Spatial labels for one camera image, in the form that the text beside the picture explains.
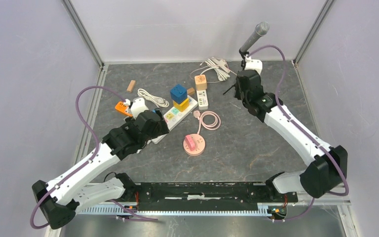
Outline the pink red plug adapter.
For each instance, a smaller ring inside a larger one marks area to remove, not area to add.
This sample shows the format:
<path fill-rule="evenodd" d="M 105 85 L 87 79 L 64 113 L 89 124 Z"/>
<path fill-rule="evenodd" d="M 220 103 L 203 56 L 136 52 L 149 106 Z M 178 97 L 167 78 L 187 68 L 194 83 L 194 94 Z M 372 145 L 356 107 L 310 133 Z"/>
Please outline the pink red plug adapter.
<path fill-rule="evenodd" d="M 195 142 L 194 142 L 191 134 L 189 134 L 185 137 L 185 144 L 187 145 L 187 147 L 190 151 L 195 150 L 196 145 L 195 145 Z"/>

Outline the pink round socket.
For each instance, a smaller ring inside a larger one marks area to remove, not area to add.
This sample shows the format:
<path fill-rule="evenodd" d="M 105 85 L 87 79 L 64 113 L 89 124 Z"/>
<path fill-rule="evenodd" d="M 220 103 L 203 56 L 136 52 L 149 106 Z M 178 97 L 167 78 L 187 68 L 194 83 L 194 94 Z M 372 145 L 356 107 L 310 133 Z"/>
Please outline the pink round socket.
<path fill-rule="evenodd" d="M 199 156 L 205 150 L 205 147 L 206 147 L 205 139 L 199 134 L 191 134 L 191 135 L 192 135 L 193 140 L 194 140 L 195 145 L 196 145 L 195 150 L 190 151 L 188 149 L 187 145 L 185 144 L 185 139 L 184 139 L 184 141 L 183 141 L 184 151 L 190 156 Z"/>

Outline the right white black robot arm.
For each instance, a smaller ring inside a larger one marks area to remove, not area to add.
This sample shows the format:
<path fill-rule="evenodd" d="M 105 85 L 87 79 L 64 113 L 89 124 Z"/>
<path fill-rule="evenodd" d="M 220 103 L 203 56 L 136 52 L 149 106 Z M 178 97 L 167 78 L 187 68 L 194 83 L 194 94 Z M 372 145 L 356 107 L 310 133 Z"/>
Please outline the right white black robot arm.
<path fill-rule="evenodd" d="M 237 73 L 235 98 L 248 112 L 274 129 L 303 159 L 307 168 L 297 172 L 281 172 L 268 179 L 265 195 L 279 201 L 290 192 L 306 192 L 320 198 L 339 184 L 346 185 L 347 157 L 344 147 L 331 146 L 313 134 L 296 119 L 273 93 L 265 93 L 261 76 L 248 69 Z"/>

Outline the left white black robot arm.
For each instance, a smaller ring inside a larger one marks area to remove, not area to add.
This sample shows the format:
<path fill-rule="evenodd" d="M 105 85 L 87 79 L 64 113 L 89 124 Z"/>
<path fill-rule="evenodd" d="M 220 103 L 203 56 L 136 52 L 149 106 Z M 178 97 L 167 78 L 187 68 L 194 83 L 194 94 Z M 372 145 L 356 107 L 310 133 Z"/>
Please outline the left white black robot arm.
<path fill-rule="evenodd" d="M 87 188 L 86 184 L 128 155 L 143 149 L 149 140 L 168 133 L 160 109 L 145 110 L 136 118 L 127 118 L 122 126 L 111 129 L 91 153 L 68 171 L 48 182 L 38 180 L 32 185 L 37 204 L 30 217 L 31 227 L 59 229 L 82 210 L 103 201 L 118 198 L 130 201 L 135 196 L 135 187 L 120 178 L 112 178 L 94 187 Z M 42 226 L 34 224 L 38 209 L 47 220 Z"/>

